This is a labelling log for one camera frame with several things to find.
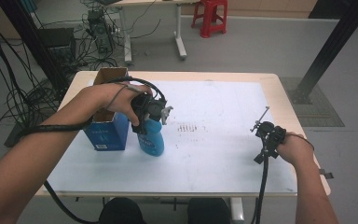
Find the person's leg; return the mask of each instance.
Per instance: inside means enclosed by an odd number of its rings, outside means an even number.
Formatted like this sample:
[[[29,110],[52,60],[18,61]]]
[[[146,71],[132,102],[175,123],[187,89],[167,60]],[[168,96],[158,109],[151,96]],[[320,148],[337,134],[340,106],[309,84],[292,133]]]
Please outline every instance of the person's leg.
[[[100,224],[145,224],[138,204],[128,198],[114,198],[100,214]]]
[[[221,198],[192,198],[187,208],[188,224],[229,224],[230,212]]]

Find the blue spray bottle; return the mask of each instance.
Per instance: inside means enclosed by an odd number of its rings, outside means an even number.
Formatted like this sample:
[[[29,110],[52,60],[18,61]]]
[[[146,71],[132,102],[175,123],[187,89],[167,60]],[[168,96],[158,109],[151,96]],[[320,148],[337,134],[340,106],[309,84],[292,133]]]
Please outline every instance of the blue spray bottle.
[[[160,122],[152,119],[145,120],[147,134],[138,134],[139,145],[145,153],[157,157],[164,151],[161,128]]]

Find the forearm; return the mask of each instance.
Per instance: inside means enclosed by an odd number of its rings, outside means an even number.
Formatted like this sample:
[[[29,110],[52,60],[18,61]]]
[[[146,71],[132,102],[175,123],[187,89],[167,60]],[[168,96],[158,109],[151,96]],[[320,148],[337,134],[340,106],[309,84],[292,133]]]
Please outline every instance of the forearm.
[[[316,163],[312,161],[295,167],[298,184],[296,223],[338,223]]]
[[[78,124],[101,107],[97,91],[81,91],[42,124]],[[16,219],[43,185],[77,132],[33,133],[25,136],[0,160],[0,212]]]

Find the cardboard box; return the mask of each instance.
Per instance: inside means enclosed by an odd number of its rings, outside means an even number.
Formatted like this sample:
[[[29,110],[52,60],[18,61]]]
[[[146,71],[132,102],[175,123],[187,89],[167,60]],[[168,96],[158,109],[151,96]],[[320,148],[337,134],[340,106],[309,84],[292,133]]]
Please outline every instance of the cardboard box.
[[[101,68],[93,85],[127,75],[127,68]],[[84,132],[94,145],[95,150],[124,150],[129,126],[130,122],[125,115],[102,109],[95,113],[93,122]]]

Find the human arm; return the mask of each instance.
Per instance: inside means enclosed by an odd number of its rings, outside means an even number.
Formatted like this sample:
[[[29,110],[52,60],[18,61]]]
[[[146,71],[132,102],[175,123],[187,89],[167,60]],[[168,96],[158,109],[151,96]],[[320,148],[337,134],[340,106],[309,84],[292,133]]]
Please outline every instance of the human arm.
[[[118,84],[87,87],[60,111],[42,125],[72,125],[89,119],[101,108],[121,112],[133,125],[139,120],[133,113],[130,101],[139,92],[124,89]],[[146,86],[143,92],[151,93]],[[112,99],[119,92],[115,101]],[[0,160],[0,223],[15,223],[26,204],[43,185],[69,147],[77,132],[33,133],[23,137]]]
[[[277,148],[281,157],[296,169],[296,223],[338,223],[324,191],[319,167],[313,159],[313,147],[301,135],[289,133]]]

